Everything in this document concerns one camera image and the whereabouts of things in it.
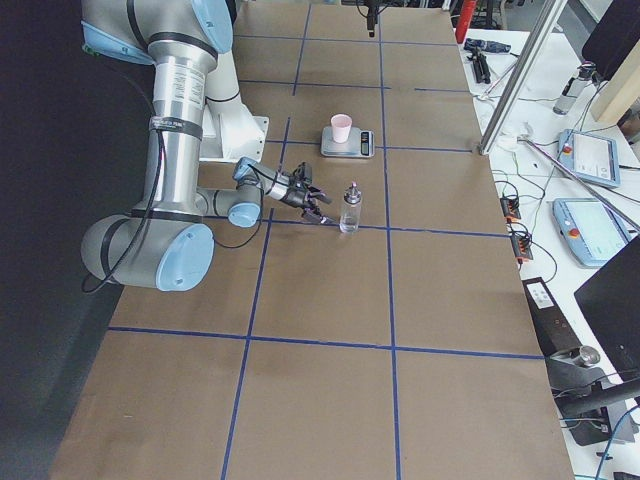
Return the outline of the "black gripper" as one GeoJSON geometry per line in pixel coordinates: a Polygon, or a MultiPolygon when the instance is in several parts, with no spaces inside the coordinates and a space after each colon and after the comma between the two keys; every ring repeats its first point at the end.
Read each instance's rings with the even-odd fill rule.
{"type": "Polygon", "coordinates": [[[332,199],[322,190],[312,185],[312,167],[306,162],[299,164],[292,173],[277,172],[272,186],[272,198],[288,206],[303,210],[301,217],[306,222],[320,225],[339,224],[324,215],[317,204],[331,203],[332,199]]]}

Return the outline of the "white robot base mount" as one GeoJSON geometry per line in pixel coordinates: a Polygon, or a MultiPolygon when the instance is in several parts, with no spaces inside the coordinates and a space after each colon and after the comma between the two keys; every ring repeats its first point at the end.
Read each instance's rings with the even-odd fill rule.
{"type": "Polygon", "coordinates": [[[260,162],[269,126],[243,103],[231,51],[218,55],[206,77],[200,160],[236,163],[243,157],[260,162]]]}

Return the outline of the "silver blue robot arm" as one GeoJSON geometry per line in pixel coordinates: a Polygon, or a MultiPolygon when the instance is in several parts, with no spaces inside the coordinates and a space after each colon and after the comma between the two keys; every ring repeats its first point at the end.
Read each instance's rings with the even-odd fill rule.
{"type": "Polygon", "coordinates": [[[312,184],[312,167],[306,162],[288,173],[243,157],[236,164],[233,179],[235,189],[197,188],[196,207],[203,216],[226,216],[231,224],[249,228],[261,218],[264,198],[270,197],[299,208],[308,222],[334,223],[319,206],[319,202],[330,204],[332,200],[312,184]]]}
{"type": "Polygon", "coordinates": [[[99,287],[107,283],[186,291],[206,275],[211,229],[196,206],[205,86],[233,41],[224,1],[85,1],[84,48],[151,65],[146,180],[127,215],[92,225],[81,256],[99,287]]]}

